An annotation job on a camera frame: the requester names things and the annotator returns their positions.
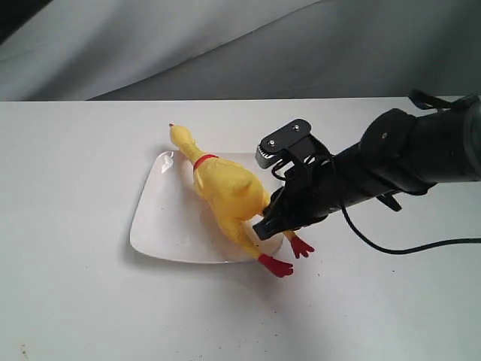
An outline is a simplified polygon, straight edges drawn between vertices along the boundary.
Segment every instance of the chicken body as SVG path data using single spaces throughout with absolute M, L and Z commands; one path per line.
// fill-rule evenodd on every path
M 262 253 L 246 234 L 244 222 L 269 205 L 271 197 L 261 181 L 242 165 L 207 154 L 197 148 L 190 131 L 171 125 L 171 140 L 194 166 L 194 188 L 214 213 L 217 224 L 231 241 L 239 244 L 277 277 L 293 273 L 291 263 L 282 262 Z M 293 231 L 284 235 L 290 241 L 296 258 L 307 257 L 314 249 Z

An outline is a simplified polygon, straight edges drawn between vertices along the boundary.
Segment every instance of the square plate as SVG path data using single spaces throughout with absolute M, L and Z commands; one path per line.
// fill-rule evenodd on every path
M 242 164 L 254 173 L 267 191 L 281 183 L 269 171 L 260 169 L 253 153 L 219 154 Z M 150 169 L 130 229 L 130 243 L 148 256 L 189 263 L 245 262 L 252 258 L 220 231 L 205 200 L 194 191 L 192 165 L 180 152 L 164 152 Z M 283 235 L 260 241 L 246 222 L 249 237 L 263 253 L 272 255 L 282 244 Z

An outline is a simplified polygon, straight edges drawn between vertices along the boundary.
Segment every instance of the red collar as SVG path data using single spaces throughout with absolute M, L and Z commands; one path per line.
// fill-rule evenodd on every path
M 213 154 L 206 154 L 205 156 L 201 156 L 197 162 L 194 163 L 194 170 L 196 170 L 200 164 L 202 164 L 205 160 L 209 158 L 219 158 L 218 156 L 214 156 Z

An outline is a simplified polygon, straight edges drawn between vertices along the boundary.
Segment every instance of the rubber chicken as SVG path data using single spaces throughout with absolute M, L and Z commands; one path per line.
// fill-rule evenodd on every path
M 169 124 L 172 143 L 179 147 L 194 168 L 194 188 L 205 199 L 214 213 L 217 224 L 231 241 L 242 247 L 277 277 L 293 273 L 291 263 L 279 261 L 262 253 L 246 234 L 244 222 L 269 205 L 271 197 L 261 181 L 242 165 L 221 159 L 197 148 L 190 131 L 183 126 Z M 293 231 L 284 235 L 289 240 L 295 258 L 313 252 L 309 244 L 302 241 Z

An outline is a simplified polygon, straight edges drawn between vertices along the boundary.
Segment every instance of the white table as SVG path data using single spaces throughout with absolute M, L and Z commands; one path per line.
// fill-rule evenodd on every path
M 169 122 L 206 150 L 253 152 L 301 117 L 338 152 L 393 107 L 419 113 L 406 99 L 0 103 L 0 359 L 479 360 L 480 246 L 387 256 L 334 214 L 301 231 L 316 252 L 278 279 L 129 245 Z M 481 235 L 481 184 L 398 199 L 399 214 L 350 213 L 391 247 Z

